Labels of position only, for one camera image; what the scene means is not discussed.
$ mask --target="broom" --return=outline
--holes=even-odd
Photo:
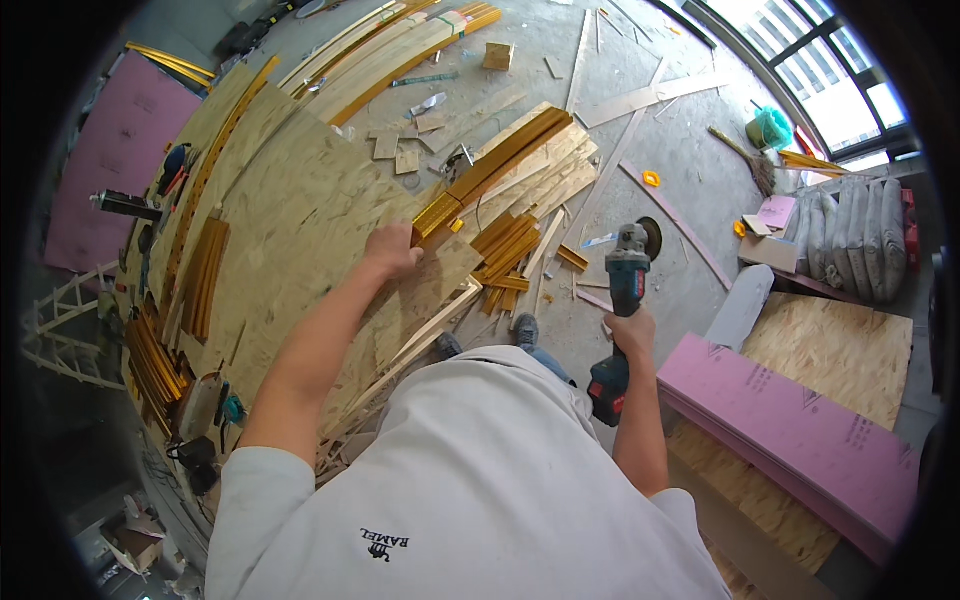
[[[714,127],[707,128],[707,131],[709,131],[713,137],[716,137],[733,148],[737,154],[743,156],[743,159],[747,161],[747,166],[750,167],[750,174],[754,176],[754,183],[756,183],[756,187],[759,188],[764,198],[769,198],[774,195],[774,187],[777,185],[777,180],[774,175],[774,165],[770,162],[769,158],[764,155],[748,155],[743,148],[736,145],[736,142],[726,137]]]

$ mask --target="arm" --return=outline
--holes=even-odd
[[[629,319],[607,315],[605,321],[630,364],[630,384],[613,442],[613,461],[640,493],[650,497],[669,487],[654,368],[657,324],[642,306]]]
[[[317,461],[317,427],[326,396],[344,365],[367,307],[389,279],[416,269],[413,226],[378,228],[363,259],[291,329],[256,394],[240,447],[268,446]]]

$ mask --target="pink foam board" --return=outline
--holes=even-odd
[[[697,413],[698,424],[708,423],[725,444],[746,444],[751,449],[742,453],[749,454],[746,460],[775,462],[888,544],[900,535],[916,499],[920,460],[895,434],[693,334],[684,337],[658,377],[681,399],[678,410]],[[812,497],[791,493],[802,502]]]
[[[789,196],[771,196],[763,201],[756,216],[768,228],[786,229],[790,214],[793,213],[793,205],[796,203],[797,199]]]
[[[201,99],[130,51],[93,110],[54,195],[43,260],[87,272],[117,259],[133,217],[99,210],[90,195],[104,189],[142,196]]]

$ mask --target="green plastic bag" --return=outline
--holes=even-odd
[[[763,141],[780,151],[793,141],[793,129],[783,116],[783,113],[773,107],[763,107],[754,110],[756,124],[763,134]]]

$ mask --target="gray wall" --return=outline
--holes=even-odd
[[[120,37],[213,70],[213,48],[240,21],[253,22],[272,0],[154,0],[121,28]]]

